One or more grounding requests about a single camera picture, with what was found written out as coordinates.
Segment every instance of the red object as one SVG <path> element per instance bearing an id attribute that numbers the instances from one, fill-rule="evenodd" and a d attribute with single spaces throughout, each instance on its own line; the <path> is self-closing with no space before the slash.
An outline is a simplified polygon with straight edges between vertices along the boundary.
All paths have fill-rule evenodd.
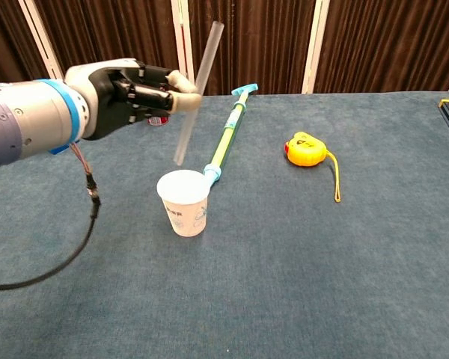
<path id="1" fill-rule="evenodd" d="M 148 119 L 148 123 L 151 126 L 162 126 L 165 123 L 167 123 L 169 120 L 169 117 L 150 117 Z"/>

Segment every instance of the clear plastic tube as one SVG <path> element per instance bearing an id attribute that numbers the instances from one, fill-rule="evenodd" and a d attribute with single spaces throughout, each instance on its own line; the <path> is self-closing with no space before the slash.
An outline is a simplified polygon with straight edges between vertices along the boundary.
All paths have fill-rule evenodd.
<path id="1" fill-rule="evenodd" d="M 201 60 L 200 69 L 196 76 L 195 82 L 195 86 L 201 96 L 203 96 L 204 89 L 207 86 L 208 77 L 210 76 L 211 67 L 213 66 L 213 62 L 215 60 L 216 50 L 218 49 L 224 26 L 225 25 L 221 22 L 214 21 L 211 27 L 207 46 L 204 49 L 203 59 Z M 188 147 L 189 139 L 192 136 L 192 130 L 195 126 L 198 111 L 199 109 L 188 112 L 181 127 L 180 138 L 178 140 L 177 149 L 173 158 L 174 162 L 179 166 L 182 165 L 185 158 L 186 148 Z"/>

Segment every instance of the tape measure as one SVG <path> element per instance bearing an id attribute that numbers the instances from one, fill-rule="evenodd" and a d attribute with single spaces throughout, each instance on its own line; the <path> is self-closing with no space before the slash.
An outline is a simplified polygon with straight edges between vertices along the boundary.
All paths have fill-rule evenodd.
<path id="1" fill-rule="evenodd" d="M 284 144 L 284 152 L 286 152 L 287 159 L 289 159 L 291 163 L 302 167 L 318 165 L 323 162 L 326 157 L 329 157 L 335 164 L 335 201 L 341 201 L 337 159 L 335 155 L 328 151 L 324 142 L 314 138 L 306 132 L 297 132 L 294 134 L 293 138 Z"/>

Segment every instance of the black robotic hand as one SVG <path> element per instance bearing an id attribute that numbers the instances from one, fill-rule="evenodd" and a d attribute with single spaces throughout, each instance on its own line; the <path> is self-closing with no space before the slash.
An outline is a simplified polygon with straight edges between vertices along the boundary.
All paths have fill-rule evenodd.
<path id="1" fill-rule="evenodd" d="M 201 104 L 197 88 L 178 70 L 118 59 L 72 67 L 68 86 L 83 95 L 90 121 L 83 135 L 97 140 L 149 117 L 191 111 Z"/>

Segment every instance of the paper cup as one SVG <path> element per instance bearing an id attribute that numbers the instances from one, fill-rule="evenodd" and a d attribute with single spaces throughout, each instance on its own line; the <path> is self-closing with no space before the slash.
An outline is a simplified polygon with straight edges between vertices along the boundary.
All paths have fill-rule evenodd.
<path id="1" fill-rule="evenodd" d="M 159 179 L 156 185 L 176 234 L 193 237 L 207 225 L 210 186 L 197 171 L 178 170 Z"/>

